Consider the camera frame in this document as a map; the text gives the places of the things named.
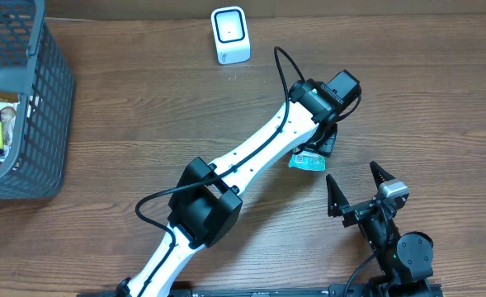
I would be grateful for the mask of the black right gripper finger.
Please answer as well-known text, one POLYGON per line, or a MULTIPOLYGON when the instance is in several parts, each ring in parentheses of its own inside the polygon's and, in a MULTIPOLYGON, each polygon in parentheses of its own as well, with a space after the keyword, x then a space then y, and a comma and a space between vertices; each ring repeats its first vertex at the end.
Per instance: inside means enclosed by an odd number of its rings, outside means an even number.
POLYGON ((347 198, 331 174, 326 176, 326 184, 328 189, 328 216, 343 216, 344 210, 349 207, 347 198))
POLYGON ((380 188, 385 182, 395 179, 393 175, 385 171, 376 161, 370 162, 370 170, 377 188, 380 188))

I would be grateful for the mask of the teal plastic packet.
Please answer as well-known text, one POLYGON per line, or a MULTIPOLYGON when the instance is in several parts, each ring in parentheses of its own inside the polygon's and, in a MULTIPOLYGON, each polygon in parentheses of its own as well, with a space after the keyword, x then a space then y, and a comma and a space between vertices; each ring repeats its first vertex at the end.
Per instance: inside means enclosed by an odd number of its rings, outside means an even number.
POLYGON ((321 155, 304 151, 299 154, 293 154, 288 166, 289 168, 297 168, 304 171, 324 172, 326 170, 326 160, 321 155))

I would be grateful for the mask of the beige snack pouch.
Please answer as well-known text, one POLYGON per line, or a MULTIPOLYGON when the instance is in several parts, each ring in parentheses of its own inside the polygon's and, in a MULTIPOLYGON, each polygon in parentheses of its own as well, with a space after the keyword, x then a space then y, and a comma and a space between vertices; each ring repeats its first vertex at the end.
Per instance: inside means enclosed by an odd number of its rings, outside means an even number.
POLYGON ((5 145, 11 145, 15 129, 19 94, 0 90, 0 112, 2 122, 2 134, 5 145))

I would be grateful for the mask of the grey plastic mesh basket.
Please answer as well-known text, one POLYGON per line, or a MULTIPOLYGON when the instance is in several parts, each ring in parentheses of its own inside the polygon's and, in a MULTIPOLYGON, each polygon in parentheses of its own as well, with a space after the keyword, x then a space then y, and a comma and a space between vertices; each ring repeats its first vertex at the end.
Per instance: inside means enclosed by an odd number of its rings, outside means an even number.
POLYGON ((0 90, 20 99, 0 200, 45 198, 64 182, 76 83, 45 22, 45 2, 0 0, 0 90))

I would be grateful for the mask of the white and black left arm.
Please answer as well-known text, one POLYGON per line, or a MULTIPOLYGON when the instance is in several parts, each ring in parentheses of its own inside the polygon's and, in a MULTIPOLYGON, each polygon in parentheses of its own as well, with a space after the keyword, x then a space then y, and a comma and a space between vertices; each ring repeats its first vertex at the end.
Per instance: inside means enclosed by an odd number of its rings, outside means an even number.
POLYGON ((193 159, 168 191, 171 213, 162 242, 138 275, 117 286, 116 295, 167 296, 191 258, 234 226, 244 192, 269 167, 289 152, 331 155, 337 122, 357 107, 360 95, 359 81, 346 70, 328 83, 299 80, 274 118, 237 148, 210 163, 193 159))

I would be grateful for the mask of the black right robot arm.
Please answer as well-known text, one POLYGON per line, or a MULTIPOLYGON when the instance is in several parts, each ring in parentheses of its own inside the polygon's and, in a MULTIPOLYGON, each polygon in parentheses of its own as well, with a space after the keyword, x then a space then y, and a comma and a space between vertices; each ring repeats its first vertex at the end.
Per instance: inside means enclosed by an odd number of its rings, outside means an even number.
POLYGON ((331 284, 331 296, 442 296, 432 285, 433 241, 423 232, 402 235, 394 222, 408 201, 404 181, 370 162, 377 192, 367 201, 350 205, 335 179, 328 174, 328 216, 341 217, 344 227, 358 226, 372 251, 345 284, 331 284))

